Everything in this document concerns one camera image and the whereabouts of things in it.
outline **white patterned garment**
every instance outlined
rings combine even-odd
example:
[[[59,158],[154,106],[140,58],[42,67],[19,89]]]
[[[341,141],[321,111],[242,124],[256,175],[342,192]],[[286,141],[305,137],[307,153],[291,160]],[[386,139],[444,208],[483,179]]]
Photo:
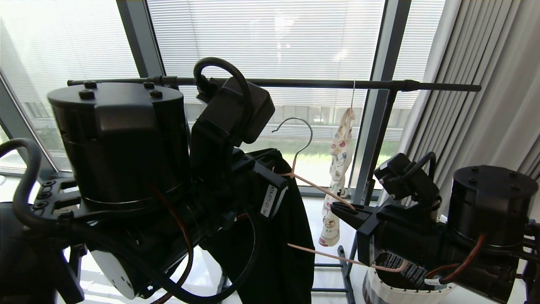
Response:
[[[354,125],[354,113],[352,109],[347,109],[341,117],[339,128],[334,135],[330,146],[332,163],[330,164],[330,192],[337,195],[345,195],[345,172],[349,168],[353,158],[353,144],[351,143],[352,126]],[[322,221],[324,227],[319,237],[319,244],[322,246],[334,246],[339,241],[339,218],[330,210],[332,202],[336,201],[330,195],[325,196],[322,206]]]

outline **glass pane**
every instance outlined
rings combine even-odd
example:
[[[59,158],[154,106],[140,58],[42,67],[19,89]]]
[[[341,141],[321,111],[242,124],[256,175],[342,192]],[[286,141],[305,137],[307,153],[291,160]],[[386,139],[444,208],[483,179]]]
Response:
[[[4,128],[0,128],[0,144],[8,141],[9,138],[4,131]],[[26,169],[26,163],[23,161],[18,151],[11,151],[0,158],[0,173],[4,168],[11,169]]]
[[[0,36],[17,101],[57,168],[70,170],[46,96],[69,79],[139,76],[116,2],[3,1]]]
[[[152,23],[168,75],[193,77],[194,63],[221,57],[246,78],[368,80],[379,36],[384,0],[148,0]],[[217,68],[206,76],[229,77]],[[309,129],[283,119],[309,120],[315,136],[299,156],[297,173],[329,185],[330,145],[351,90],[268,88],[274,117],[244,150],[279,148],[288,160],[307,143]],[[186,102],[195,102],[184,91]],[[355,113],[366,92],[355,93]],[[359,125],[357,116],[355,126]],[[358,128],[353,130],[357,137]]]
[[[395,80],[422,81],[424,78],[431,43],[441,19],[444,1],[412,0],[394,72]],[[403,127],[418,93],[419,91],[398,93],[377,165],[397,153]],[[377,182],[375,188],[382,189],[382,186]]]

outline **hanging garment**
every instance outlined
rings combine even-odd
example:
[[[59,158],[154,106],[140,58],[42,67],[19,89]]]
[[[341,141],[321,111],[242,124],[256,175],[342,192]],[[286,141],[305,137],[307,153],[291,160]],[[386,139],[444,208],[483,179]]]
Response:
[[[274,172],[291,172],[279,151],[266,151],[275,157]],[[288,184],[277,214],[263,229],[264,242],[257,261],[238,289],[244,304],[311,303],[315,255],[291,248],[287,243],[315,248],[296,180],[288,179]],[[247,265],[253,248],[249,220],[239,220],[230,229],[220,230],[205,240],[201,248],[214,257],[234,282]]]
[[[352,108],[345,111],[341,117],[339,128],[337,129],[332,144],[330,146],[332,162],[330,164],[330,192],[335,195],[345,196],[345,172],[349,168],[353,159],[352,126],[354,125],[354,113]],[[339,241],[339,218],[330,210],[330,205],[336,199],[330,195],[325,196],[322,206],[323,229],[319,237],[319,244],[322,246],[334,246]]]

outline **floor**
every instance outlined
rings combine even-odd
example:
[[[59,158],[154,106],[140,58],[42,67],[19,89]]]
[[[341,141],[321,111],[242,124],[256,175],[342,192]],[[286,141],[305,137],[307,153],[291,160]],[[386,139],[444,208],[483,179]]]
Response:
[[[15,191],[18,180],[12,177],[8,177],[2,186],[0,186],[0,201],[9,201],[12,198],[12,193]],[[34,188],[33,196],[37,191],[37,187]],[[321,221],[321,208],[322,200],[305,198],[304,205],[309,218],[309,224],[312,230],[312,237],[316,244],[316,250],[336,254],[336,247],[322,247],[317,243],[319,234],[322,228]],[[354,238],[354,230],[346,224],[341,225],[341,238],[339,244],[341,244],[346,254],[350,252],[352,241]],[[315,262],[317,263],[332,263],[333,259],[325,256],[316,256]],[[183,269],[185,262],[181,264],[179,270],[175,272],[172,279],[177,280]],[[354,295],[356,303],[363,304],[362,298],[362,281],[366,273],[366,267],[354,265],[351,272],[351,282],[354,289]],[[198,295],[213,295],[216,292],[217,285],[221,276],[219,265],[213,260],[213,258],[206,251],[200,248],[195,249],[195,259],[193,269],[184,284],[184,288],[188,291]],[[103,275],[98,265],[94,262],[91,255],[87,255],[83,258],[81,280],[80,285],[85,290],[84,303],[96,304],[96,303],[111,303],[111,304],[132,304],[132,303],[150,303],[151,300],[155,300],[164,292],[158,291],[152,297],[152,299],[143,300],[127,300],[125,299],[107,280]],[[314,287],[328,287],[328,288],[342,288],[343,282],[339,268],[332,268],[330,270],[316,269],[314,278]],[[523,303],[525,300],[524,285],[521,280],[516,280],[512,296],[509,303]],[[182,303],[179,300],[171,299],[167,303]],[[238,296],[233,294],[231,297],[223,301],[224,304],[241,303]],[[347,300],[342,293],[313,293],[312,303],[339,303],[346,304]],[[480,297],[463,288],[456,288],[444,301],[443,304],[457,304],[457,303],[493,303],[483,297]]]

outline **black clothes rack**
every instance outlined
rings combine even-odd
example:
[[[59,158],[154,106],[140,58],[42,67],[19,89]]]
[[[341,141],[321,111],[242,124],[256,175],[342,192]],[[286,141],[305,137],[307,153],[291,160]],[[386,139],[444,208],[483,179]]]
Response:
[[[84,84],[85,81],[74,81],[69,80],[68,85],[78,85]],[[360,175],[362,178],[359,178],[359,181],[356,185],[355,197],[353,198],[353,203],[368,205],[371,201],[373,187],[375,186],[375,181],[373,180],[373,171],[376,168],[377,157],[381,152],[382,141],[384,140],[384,134],[386,133],[386,128],[388,126],[388,121],[390,119],[390,113],[394,102],[396,100],[396,95],[399,91],[410,92],[416,90],[441,90],[441,91],[464,91],[464,92],[478,92],[482,89],[480,85],[473,84],[447,84],[447,83],[423,83],[414,80],[391,80],[391,81],[356,81],[356,80],[292,80],[292,79],[248,79],[249,82],[256,84],[260,87],[282,87],[282,88],[327,88],[327,89],[378,89],[378,90],[388,90],[386,99],[383,100],[377,99],[376,103],[384,102],[381,105],[382,111],[373,112],[372,119],[368,120],[369,125],[363,125],[364,120],[362,120],[362,125],[360,126],[360,136],[362,135],[362,130],[373,133],[373,137],[369,136],[368,138],[375,138],[375,144],[372,149],[368,152],[371,154],[369,157],[366,168],[361,168]],[[144,82],[153,82],[155,85],[162,86],[174,86],[174,85],[195,85],[194,78],[184,78],[184,77],[175,77],[175,76],[155,76],[148,78],[134,78],[134,79],[111,79],[111,80],[95,80],[96,83],[99,82],[130,82],[130,83],[144,83]],[[364,113],[362,117],[366,115],[367,107],[364,107]],[[351,248],[349,259],[353,260],[356,257],[356,237]],[[342,246],[337,248],[338,256],[345,257],[345,250]],[[348,304],[354,304],[354,293],[353,288],[350,282],[350,271],[352,268],[352,263],[340,261],[339,263],[333,264],[315,264],[315,267],[339,267],[341,268],[341,274],[343,278],[344,288],[312,288],[313,292],[344,292],[347,297]],[[227,276],[222,272],[221,280],[218,286],[218,292],[222,291],[227,287]]]

